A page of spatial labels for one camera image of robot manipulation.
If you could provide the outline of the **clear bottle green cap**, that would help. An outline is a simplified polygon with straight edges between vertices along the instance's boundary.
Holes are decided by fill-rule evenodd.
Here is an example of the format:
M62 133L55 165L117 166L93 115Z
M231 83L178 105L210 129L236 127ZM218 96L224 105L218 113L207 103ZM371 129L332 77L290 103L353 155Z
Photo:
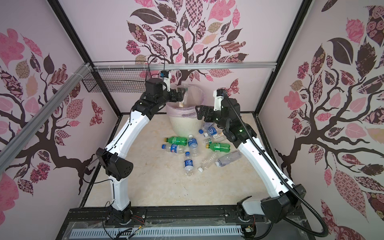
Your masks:
M178 93L180 94L180 101L178 102L179 108L186 108L189 102L189 87L178 88Z

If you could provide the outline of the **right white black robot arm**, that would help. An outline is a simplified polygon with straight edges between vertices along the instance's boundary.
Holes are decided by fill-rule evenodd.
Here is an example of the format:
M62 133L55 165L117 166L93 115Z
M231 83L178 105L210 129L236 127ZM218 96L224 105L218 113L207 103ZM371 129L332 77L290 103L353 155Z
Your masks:
M278 223L294 212L306 194L305 188L294 184L265 151L252 127L242 120L240 106L235 99L222 99L221 108L197 106L197 118L215 123L227 140L246 157L267 188L269 197L249 198L242 203L247 215L263 215Z

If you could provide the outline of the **green bottle yellow cap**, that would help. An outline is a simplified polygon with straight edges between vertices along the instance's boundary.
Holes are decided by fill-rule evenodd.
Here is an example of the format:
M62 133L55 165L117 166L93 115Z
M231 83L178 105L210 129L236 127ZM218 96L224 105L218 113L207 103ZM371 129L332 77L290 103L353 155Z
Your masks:
M223 153L229 153L231 151L230 147L230 144L226 143L211 143L206 145L206 148L212 150L213 152Z
M179 136L172 136L169 138L165 138L164 141L166 143L172 144L172 145L182 145L186 146L188 144L188 139L185 137L179 137Z

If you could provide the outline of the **clear bottle blue cap label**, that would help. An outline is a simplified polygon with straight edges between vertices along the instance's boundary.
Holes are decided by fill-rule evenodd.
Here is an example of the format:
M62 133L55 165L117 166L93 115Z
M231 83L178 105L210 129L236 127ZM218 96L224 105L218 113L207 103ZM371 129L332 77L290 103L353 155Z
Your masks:
M186 146L176 144L163 144L162 149L167 153L184 154L187 151Z

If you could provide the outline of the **clear crushed bottle white cap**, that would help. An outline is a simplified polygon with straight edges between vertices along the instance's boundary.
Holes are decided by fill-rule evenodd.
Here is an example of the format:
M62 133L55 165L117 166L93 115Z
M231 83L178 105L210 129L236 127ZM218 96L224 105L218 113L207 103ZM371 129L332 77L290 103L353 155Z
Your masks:
M211 154L208 158L202 161L202 163L198 167L198 171L200 173L203 173L217 160L218 156L219 154L217 152L214 152L213 154Z

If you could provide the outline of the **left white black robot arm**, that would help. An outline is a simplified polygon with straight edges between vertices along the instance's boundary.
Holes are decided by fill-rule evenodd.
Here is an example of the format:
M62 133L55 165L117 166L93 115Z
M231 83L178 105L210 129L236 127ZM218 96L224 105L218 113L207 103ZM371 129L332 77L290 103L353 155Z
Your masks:
M134 164L126 160L127 154L153 116L168 102L182 102L187 91L185 88L172 89L169 79L151 78L145 86L146 90L132 107L129 120L105 148L96 152L112 189L112 221L123 225L128 224L133 216L128 196L128 176Z

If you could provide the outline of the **Pepsi water bottle blue label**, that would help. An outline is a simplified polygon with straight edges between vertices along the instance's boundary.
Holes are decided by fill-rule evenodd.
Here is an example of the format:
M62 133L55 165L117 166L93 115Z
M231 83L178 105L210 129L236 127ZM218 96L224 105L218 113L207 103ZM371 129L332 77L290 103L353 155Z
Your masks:
M190 152L185 152L184 170L186 176L192 176L194 173L194 161Z

